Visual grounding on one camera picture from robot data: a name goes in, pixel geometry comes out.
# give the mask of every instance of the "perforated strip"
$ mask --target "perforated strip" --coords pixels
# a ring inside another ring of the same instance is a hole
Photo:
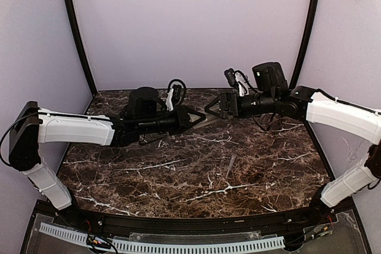
[[[40,232],[76,245],[87,247],[87,234],[85,233],[63,229],[46,223],[41,223]],[[285,246],[283,237],[239,243],[203,245],[152,244],[119,239],[113,239],[111,241],[113,241],[113,245],[118,249],[119,253],[134,254],[244,254],[280,249]]]

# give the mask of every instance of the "brown marble surface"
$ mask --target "brown marble surface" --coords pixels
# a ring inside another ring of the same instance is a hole
[[[202,111],[219,92],[225,90],[189,90],[184,104]],[[116,114],[128,97],[100,92],[88,113]],[[304,126],[280,117],[268,132],[251,118],[231,118],[146,146],[72,144],[59,178],[84,209],[166,218],[300,208],[329,181]]]

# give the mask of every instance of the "white perforated rail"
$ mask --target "white perforated rail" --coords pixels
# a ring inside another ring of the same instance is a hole
[[[63,229],[61,227],[41,223],[41,233],[45,233],[58,239],[87,247],[87,234],[78,231]],[[267,250],[284,248],[283,237],[261,239],[255,241],[225,243],[225,244],[203,244],[203,245],[175,245],[175,244],[152,244],[130,242],[119,239],[110,239],[119,253],[131,254],[244,254]]]

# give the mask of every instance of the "marble table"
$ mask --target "marble table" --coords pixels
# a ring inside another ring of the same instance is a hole
[[[184,104],[202,111],[225,91],[188,90]],[[99,92],[88,114],[116,114],[128,97],[128,91]],[[259,118],[263,124],[268,119]],[[303,124],[280,117],[269,131],[252,118],[231,118],[145,146],[73,143],[58,175],[83,209],[160,218],[235,217],[301,208],[329,181]]]

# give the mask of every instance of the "white wall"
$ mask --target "white wall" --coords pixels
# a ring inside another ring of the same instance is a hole
[[[27,101],[83,112],[90,101],[64,0],[0,0],[0,133]],[[41,148],[57,169],[66,145]],[[2,154],[8,158],[8,140]],[[0,253],[19,253],[39,197],[27,178],[0,164]]]
[[[319,0],[299,84],[381,108],[380,62],[381,0]],[[337,176],[369,146],[330,127],[316,125],[314,130]],[[354,199],[373,253],[381,253],[381,187],[363,190]]]
[[[99,90],[227,87],[223,71],[280,61],[291,79],[310,0],[74,0]]]

